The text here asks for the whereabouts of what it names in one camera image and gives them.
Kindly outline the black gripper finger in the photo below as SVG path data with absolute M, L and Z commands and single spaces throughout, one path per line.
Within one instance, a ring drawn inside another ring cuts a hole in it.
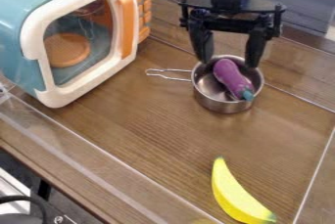
M 196 57 L 204 64 L 206 64 L 213 56 L 213 33 L 208 28 L 208 22 L 201 13 L 190 14 L 189 35 Z
M 265 47 L 265 29 L 256 27 L 249 34 L 245 51 L 245 65 L 248 68 L 256 68 Z

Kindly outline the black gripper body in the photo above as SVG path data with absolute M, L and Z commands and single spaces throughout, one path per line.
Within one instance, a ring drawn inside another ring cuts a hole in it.
M 180 0 L 181 27 L 193 41 L 210 38 L 212 30 L 252 34 L 265 40 L 281 33 L 285 7 L 268 0 Z

